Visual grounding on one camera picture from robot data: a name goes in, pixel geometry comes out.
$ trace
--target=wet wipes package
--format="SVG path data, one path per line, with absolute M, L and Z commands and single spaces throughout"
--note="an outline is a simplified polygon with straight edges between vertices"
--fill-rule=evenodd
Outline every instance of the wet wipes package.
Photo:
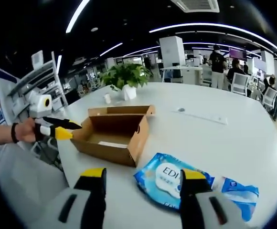
M 240 208 L 244 221 L 251 219 L 259 196 L 257 187 L 244 186 L 225 177 L 212 177 L 171 155 L 157 153 L 134 175 L 134 178 L 141 190 L 152 200 L 164 206 L 179 209 L 182 168 L 201 172 L 214 191 L 222 192 Z
M 180 171 L 182 168 L 198 170 L 167 154 L 157 153 L 134 177 L 139 187 L 154 201 L 174 209 L 180 205 Z M 212 185 L 214 177 L 203 173 Z
M 259 196 L 258 188 L 252 185 L 244 186 L 229 178 L 216 178 L 213 190 L 221 191 L 229 200 L 233 201 L 242 212 L 244 221 L 249 221 L 256 207 Z

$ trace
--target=black ceiling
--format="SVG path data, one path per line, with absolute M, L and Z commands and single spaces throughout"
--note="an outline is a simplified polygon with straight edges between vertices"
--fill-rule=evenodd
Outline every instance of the black ceiling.
M 68 34 L 65 30 L 81 0 L 31 2 L 22 5 L 21 12 L 25 13 L 7 36 L 6 58 L 0 64 L 17 77 L 23 77 L 32 69 L 30 56 L 39 50 L 43 50 L 45 59 L 50 58 L 50 51 L 55 51 L 56 56 L 63 56 L 60 71 L 63 75 L 72 67 L 75 58 L 84 56 L 89 61 L 123 42 L 123 45 L 96 60 L 101 62 L 108 57 L 156 46 L 159 38 L 181 31 L 230 33 L 256 41 L 277 53 L 269 44 L 248 34 L 213 26 L 186 26 L 149 33 L 152 29 L 174 24 L 211 22 L 246 29 L 277 45 L 277 17 L 274 16 L 277 15 L 277 6 L 267 6 L 265 1 L 218 0 L 220 13 L 184 13 L 170 0 L 90 0 Z M 177 35 L 183 38 L 183 42 L 218 42 L 247 50 L 259 48 L 251 42 L 215 33 Z

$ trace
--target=open cardboard box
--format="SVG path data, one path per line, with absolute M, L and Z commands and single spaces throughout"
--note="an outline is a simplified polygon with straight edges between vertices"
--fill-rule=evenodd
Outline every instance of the open cardboard box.
M 88 110 L 82 129 L 73 131 L 79 152 L 114 163 L 136 167 L 149 135 L 146 116 L 155 107 L 121 106 Z

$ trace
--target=desk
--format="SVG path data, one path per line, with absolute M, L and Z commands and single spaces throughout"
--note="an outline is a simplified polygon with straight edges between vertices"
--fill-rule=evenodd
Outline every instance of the desk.
M 231 92 L 181 83 L 148 83 L 137 89 L 137 98 L 119 101 L 108 86 L 101 88 L 61 113 L 81 123 L 87 109 L 114 105 L 154 104 L 156 115 L 148 119 L 149 137 L 138 168 L 157 153 L 171 154 L 213 176 L 222 175 L 244 185 L 259 187 L 260 197 L 250 226 L 269 220 L 277 207 L 277 130 L 262 105 Z M 196 112 L 226 118 L 227 125 L 185 113 Z M 104 229 L 182 228 L 178 214 L 156 207 L 136 186 L 136 169 L 113 164 L 82 153 L 67 141 L 58 141 L 66 179 L 73 187 L 87 168 L 107 168 L 107 209 Z
M 180 70 L 183 76 L 184 84 L 201 84 L 202 67 L 190 67 L 190 66 L 172 66 L 167 68 L 161 68 L 163 70 L 162 82 L 164 82 L 165 72 L 167 70 Z

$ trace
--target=black wristband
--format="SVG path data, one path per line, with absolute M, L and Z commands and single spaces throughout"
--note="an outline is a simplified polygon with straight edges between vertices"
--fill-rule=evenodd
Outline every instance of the black wristband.
M 12 127 L 11 127 L 11 138 L 13 140 L 14 143 L 17 143 L 19 140 L 16 138 L 15 136 L 15 126 L 17 125 L 18 123 L 14 123 L 12 124 Z

